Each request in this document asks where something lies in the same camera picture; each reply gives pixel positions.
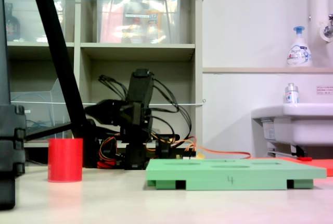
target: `white table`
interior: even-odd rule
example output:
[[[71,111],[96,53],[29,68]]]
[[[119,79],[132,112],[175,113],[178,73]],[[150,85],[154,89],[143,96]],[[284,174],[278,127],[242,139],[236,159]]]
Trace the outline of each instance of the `white table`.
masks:
[[[313,190],[156,191],[144,171],[84,169],[83,182],[48,183],[47,167],[27,167],[0,223],[332,224],[333,178]]]

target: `red mat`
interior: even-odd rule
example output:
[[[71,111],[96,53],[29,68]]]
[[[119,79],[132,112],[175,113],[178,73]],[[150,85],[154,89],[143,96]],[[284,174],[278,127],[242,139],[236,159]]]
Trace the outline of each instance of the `red mat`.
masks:
[[[254,159],[271,159],[271,158],[254,158]],[[312,161],[301,161],[289,157],[284,158],[276,158],[276,159],[283,159],[293,161],[294,163],[301,163],[305,165],[310,165],[319,168],[326,168],[327,176],[333,176],[333,159],[324,159],[324,160],[312,160]]]

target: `blue pump cap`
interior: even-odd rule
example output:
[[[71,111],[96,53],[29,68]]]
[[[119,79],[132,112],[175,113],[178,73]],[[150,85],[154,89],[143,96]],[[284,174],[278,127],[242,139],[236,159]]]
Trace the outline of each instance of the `blue pump cap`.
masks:
[[[303,26],[296,26],[293,30],[296,31],[296,34],[302,34],[302,31],[305,30]]]

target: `shelf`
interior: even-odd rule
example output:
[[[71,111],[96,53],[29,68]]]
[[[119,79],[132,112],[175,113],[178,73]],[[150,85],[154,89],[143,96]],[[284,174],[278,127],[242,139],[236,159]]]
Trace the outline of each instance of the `shelf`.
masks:
[[[203,73],[300,73],[300,74],[333,74],[333,67],[295,67],[295,68],[203,68]]]
[[[92,60],[190,61],[195,44],[81,43],[81,49]]]
[[[48,142],[24,142],[24,147],[48,147]]]
[[[126,148],[127,143],[117,143],[118,148]],[[177,148],[186,148],[189,144],[184,143]],[[48,147],[48,142],[25,142],[24,147]],[[155,143],[148,143],[148,148],[155,148]]]
[[[71,60],[74,59],[74,43],[66,43]],[[51,60],[48,43],[7,42],[10,60]]]

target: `sink basin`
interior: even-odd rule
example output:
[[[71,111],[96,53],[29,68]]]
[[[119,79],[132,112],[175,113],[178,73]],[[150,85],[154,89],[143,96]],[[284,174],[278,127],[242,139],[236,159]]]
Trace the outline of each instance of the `sink basin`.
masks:
[[[282,104],[253,110],[269,142],[290,145],[333,145],[333,104]]]

